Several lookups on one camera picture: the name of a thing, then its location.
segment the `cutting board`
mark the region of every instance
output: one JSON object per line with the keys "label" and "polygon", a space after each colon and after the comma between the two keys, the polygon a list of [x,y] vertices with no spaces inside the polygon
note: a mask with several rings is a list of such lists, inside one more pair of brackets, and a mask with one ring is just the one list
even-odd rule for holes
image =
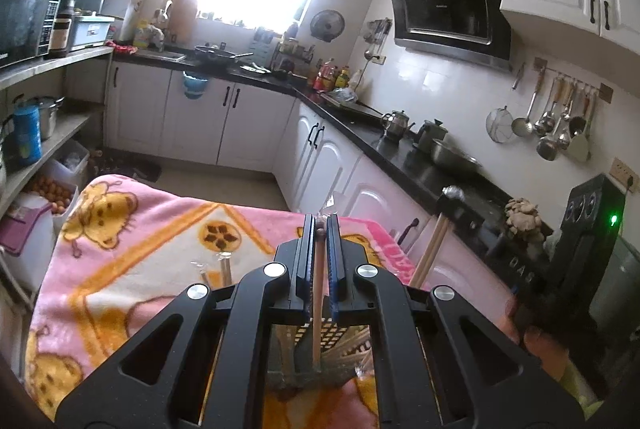
{"label": "cutting board", "polygon": [[169,41],[189,44],[198,14],[198,0],[164,0],[163,6],[169,16],[166,34]]}

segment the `blue thermos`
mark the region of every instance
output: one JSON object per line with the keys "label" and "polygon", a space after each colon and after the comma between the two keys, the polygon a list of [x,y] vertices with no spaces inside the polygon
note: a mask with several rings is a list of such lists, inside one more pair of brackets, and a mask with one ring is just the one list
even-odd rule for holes
{"label": "blue thermos", "polygon": [[42,157],[40,111],[37,106],[16,106],[14,135],[20,164],[31,165]]}

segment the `shelf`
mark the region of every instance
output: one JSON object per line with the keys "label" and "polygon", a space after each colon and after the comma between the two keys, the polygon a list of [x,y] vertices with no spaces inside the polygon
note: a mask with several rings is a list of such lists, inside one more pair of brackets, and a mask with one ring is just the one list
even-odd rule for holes
{"label": "shelf", "polygon": [[5,90],[9,86],[13,86],[20,81],[33,77],[34,75],[43,74],[56,68],[61,68],[69,64],[78,63],[85,59],[92,59],[101,55],[110,54],[113,48],[110,46],[95,46],[93,48],[85,48],[72,52],[66,57],[59,59],[45,59],[38,57],[29,61],[22,61],[5,68],[0,68],[0,90]]}
{"label": "shelf", "polygon": [[87,111],[58,114],[58,120],[53,135],[42,143],[42,157],[27,167],[8,168],[6,186],[0,197],[0,218],[15,200],[18,193],[27,184],[30,178],[38,172],[44,163],[76,132],[78,132],[100,110],[101,106],[90,107]]}

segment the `black microwave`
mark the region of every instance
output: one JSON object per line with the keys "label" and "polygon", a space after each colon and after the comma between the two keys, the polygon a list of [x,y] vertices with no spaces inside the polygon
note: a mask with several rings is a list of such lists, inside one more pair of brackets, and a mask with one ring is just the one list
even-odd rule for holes
{"label": "black microwave", "polygon": [[511,27],[501,0],[391,0],[396,44],[510,70]]}
{"label": "black microwave", "polygon": [[0,0],[0,67],[49,52],[60,0]]}

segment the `floor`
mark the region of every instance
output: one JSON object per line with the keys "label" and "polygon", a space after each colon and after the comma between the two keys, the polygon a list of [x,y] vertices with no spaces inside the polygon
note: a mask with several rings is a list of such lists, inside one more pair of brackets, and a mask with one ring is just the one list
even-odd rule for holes
{"label": "floor", "polygon": [[250,172],[221,171],[219,168],[162,167],[152,187],[178,196],[210,202],[288,211],[275,178]]}

